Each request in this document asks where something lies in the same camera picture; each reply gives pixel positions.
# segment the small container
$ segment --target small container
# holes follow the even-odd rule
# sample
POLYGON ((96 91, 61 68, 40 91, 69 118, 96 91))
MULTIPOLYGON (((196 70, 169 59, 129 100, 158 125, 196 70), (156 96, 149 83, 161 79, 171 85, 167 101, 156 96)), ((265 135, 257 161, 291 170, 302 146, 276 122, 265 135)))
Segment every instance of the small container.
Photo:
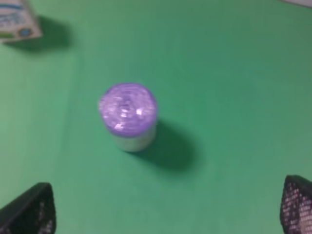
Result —
POLYGON ((312 7, 312 0, 282 0, 302 6, 312 7))
POLYGON ((41 36, 38 18, 27 0, 0 0, 0 42, 41 36))
POLYGON ((158 107, 154 95, 143 85, 111 87, 101 98, 99 111, 120 149, 142 151, 154 140, 158 107))

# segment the glittery purple lid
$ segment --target glittery purple lid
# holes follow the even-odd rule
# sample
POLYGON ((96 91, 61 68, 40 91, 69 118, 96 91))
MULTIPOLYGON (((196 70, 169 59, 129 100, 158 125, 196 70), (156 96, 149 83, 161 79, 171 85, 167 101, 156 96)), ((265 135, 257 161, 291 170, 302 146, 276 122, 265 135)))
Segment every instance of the glittery purple lid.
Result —
POLYGON ((136 137, 156 123, 158 108, 153 94, 146 87, 121 83, 103 95, 99 111, 112 134, 136 137))

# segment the box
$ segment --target box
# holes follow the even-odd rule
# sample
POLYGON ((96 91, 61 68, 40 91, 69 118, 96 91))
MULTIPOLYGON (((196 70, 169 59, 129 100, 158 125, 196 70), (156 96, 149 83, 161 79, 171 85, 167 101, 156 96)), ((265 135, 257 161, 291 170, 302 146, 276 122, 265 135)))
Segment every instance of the box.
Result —
POLYGON ((26 0, 0 0, 0 42, 41 36, 37 17, 26 0))
POLYGON ((312 7, 312 0, 283 0, 290 3, 295 3, 302 6, 312 7))

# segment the black mesh object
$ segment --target black mesh object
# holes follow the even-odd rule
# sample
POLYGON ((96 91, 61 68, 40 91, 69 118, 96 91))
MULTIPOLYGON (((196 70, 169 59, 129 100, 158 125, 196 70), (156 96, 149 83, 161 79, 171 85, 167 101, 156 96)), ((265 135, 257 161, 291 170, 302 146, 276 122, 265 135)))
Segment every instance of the black mesh object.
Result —
POLYGON ((0 210, 0 234, 53 234, 56 212, 52 186, 39 183, 0 210))
POLYGON ((284 183, 280 221, 285 234, 312 234, 312 183, 288 175, 284 183))

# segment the white box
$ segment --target white box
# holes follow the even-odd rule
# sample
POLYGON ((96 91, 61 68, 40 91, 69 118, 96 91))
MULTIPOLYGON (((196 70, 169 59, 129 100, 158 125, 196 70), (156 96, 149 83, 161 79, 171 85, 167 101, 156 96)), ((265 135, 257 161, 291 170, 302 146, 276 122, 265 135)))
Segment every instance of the white box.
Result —
POLYGON ((312 0, 283 0, 290 3, 295 3, 302 6, 312 7, 312 0))
POLYGON ((41 36, 37 17, 27 0, 0 0, 0 42, 41 36))

